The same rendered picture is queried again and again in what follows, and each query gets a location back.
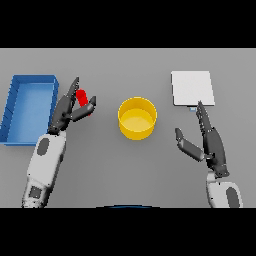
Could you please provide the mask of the red beaker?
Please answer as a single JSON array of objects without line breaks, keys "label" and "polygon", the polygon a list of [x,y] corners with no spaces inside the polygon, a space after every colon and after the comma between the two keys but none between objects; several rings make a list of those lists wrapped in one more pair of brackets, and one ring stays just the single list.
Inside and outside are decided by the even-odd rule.
[{"label": "red beaker", "polygon": [[76,98],[80,105],[80,108],[76,112],[77,119],[90,115],[93,112],[93,105],[89,102],[86,91],[83,89],[78,89],[76,91]]}]

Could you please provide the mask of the blue tray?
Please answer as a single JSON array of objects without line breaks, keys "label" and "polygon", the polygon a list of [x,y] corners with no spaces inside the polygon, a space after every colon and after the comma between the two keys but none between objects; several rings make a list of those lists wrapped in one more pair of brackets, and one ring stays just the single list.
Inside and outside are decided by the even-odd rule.
[{"label": "blue tray", "polygon": [[47,132],[58,88],[55,75],[13,75],[0,123],[0,144],[35,146]]}]

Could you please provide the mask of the pale square measuring scale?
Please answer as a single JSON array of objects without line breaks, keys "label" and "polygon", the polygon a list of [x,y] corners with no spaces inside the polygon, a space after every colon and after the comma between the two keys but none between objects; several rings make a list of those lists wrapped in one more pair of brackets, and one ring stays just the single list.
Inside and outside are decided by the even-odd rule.
[{"label": "pale square measuring scale", "polygon": [[175,106],[215,105],[209,71],[172,71],[171,85]]}]

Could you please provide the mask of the yellow bowl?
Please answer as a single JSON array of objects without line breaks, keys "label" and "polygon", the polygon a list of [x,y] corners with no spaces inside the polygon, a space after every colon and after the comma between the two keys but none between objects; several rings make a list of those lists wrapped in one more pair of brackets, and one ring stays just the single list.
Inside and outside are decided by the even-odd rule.
[{"label": "yellow bowl", "polygon": [[119,129],[126,138],[144,140],[152,134],[158,114],[150,100],[135,96],[120,105],[117,117]]}]

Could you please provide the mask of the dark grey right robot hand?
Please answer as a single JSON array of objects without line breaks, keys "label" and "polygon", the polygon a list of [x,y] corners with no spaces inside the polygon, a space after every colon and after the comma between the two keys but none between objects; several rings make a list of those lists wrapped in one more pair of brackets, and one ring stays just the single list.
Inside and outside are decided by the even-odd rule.
[{"label": "dark grey right robot hand", "polygon": [[201,101],[198,102],[196,116],[203,138],[203,148],[199,148],[188,141],[180,128],[175,129],[178,148],[198,162],[206,161],[207,167],[212,170],[216,178],[230,175],[222,139],[215,127],[211,125],[209,115]]}]

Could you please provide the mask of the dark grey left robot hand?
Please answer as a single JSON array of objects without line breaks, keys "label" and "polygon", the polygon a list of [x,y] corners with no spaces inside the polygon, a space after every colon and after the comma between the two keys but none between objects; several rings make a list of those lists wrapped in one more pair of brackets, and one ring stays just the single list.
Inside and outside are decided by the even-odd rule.
[{"label": "dark grey left robot hand", "polygon": [[[78,89],[80,89],[79,78],[76,77],[75,80],[72,82],[68,92],[61,97],[55,107],[50,125],[48,127],[48,133],[50,135],[58,135],[61,131],[65,131],[70,121],[77,122],[83,119],[77,119],[76,114],[77,110],[80,108],[80,105],[76,98],[76,91]],[[94,112],[96,107],[96,97],[93,96],[91,99],[88,100],[93,105]]]}]

